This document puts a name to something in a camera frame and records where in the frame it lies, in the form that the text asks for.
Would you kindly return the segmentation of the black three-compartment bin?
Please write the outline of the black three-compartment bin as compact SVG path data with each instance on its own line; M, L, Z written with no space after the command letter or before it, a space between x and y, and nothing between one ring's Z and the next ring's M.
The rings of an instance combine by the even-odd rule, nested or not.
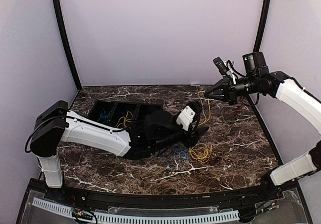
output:
M162 109L162 104L98 100L88 118L110 127L126 128L134 122L144 120L146 115Z

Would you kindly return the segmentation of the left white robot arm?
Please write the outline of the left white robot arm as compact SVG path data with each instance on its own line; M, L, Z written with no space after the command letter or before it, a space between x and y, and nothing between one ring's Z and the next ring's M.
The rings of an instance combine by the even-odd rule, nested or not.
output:
M140 160L176 143L194 147L209 129L200 124L200 117L200 104L189 102L176 115L159 109L117 128L80 116L68 109L66 101L60 100L37 117L25 152L37 156L51 194L60 202L66 202L71 191L63 185L57 152L60 142L82 144L125 159Z

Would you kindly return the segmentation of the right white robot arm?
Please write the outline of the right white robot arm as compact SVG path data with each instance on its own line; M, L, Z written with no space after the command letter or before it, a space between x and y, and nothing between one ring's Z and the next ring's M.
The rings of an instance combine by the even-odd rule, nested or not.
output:
M320 100L310 94L298 81L282 71L270 72L262 52L242 57L246 75L237 77L231 61L220 57L213 60L222 79L207 90L206 98L237 104L239 96L269 95L287 104L320 132ZM320 171L320 143L301 156L267 172L260 179L256 197L266 201L275 196L279 188L292 180Z

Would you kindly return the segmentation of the right black frame post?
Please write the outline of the right black frame post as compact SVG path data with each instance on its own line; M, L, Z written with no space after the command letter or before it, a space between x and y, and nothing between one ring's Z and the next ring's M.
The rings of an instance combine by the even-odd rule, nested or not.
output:
M246 70L246 79L251 83L251 86L267 82L264 77L269 73L269 70L264 55L260 52L260 47L265 31L269 6L270 0L263 0L253 52L242 56Z

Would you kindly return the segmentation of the black frame post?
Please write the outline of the black frame post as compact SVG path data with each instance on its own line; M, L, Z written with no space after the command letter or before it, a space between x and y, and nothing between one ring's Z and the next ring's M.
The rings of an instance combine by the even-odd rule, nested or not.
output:
M72 56L72 51L71 51L71 47L69 44L69 39L67 36L67 31L66 31L66 27L65 27L65 23L64 23L64 19L63 19L63 13L62 13L62 7L60 4L60 0L52 0L53 1L53 6L54 6L54 11L55 11L55 16L56 16L56 21L57 21L57 25L58 25L58 30L60 33L60 38L61 38L61 42L63 45L63 49L65 52L65 56L67 59L67 63L74 81L74 84L76 86L77 91L80 91L82 89L82 85L80 82L80 78L76 69L76 65Z
M270 0L263 0L253 52L242 56L246 70L246 79L251 83L251 86L267 82L264 77L269 73L269 70L264 55L260 52L260 47L265 31L269 6Z

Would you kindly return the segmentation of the black front rail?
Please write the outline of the black front rail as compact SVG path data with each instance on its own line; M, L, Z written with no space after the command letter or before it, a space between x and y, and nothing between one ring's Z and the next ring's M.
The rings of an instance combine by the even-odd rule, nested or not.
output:
M63 204L75 204L76 207L108 209L109 207L138 207L138 208L184 208L205 207L217 205L219 207L251 208L261 202L257 195L247 193L256 191L256 187L234 191L212 192L205 194L183 195L135 195L117 194L100 191L85 190L73 187L50 189L43 182L39 191L51 200Z

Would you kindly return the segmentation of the left black frame post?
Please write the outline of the left black frame post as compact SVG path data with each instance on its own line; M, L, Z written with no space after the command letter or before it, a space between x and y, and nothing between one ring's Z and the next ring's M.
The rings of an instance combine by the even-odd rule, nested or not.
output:
M62 7L60 4L60 0L52 0L53 1L53 6L54 6L54 11L55 11L55 16L56 16L56 21L57 21L57 25L58 25L58 30L60 33L60 38L61 38L61 42L63 45L63 49L65 52L65 56L67 59L67 63L74 81L74 84L76 86L77 91L80 91L82 89L82 85L80 82L80 78L76 69L76 65L72 56L72 51L71 51L71 47L69 44L69 39L67 36L67 31L66 31L66 27L65 27L65 23L64 23L64 19L63 19L63 13L62 13Z

